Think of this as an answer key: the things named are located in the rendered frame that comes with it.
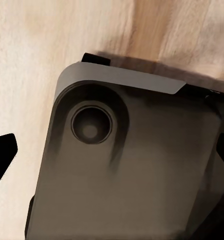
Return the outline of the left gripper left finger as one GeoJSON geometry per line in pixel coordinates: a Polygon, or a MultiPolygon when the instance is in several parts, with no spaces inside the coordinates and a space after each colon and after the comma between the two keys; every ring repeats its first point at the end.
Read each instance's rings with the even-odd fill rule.
{"type": "Polygon", "coordinates": [[[0,136],[0,180],[18,152],[18,145],[13,133],[0,136]]]}

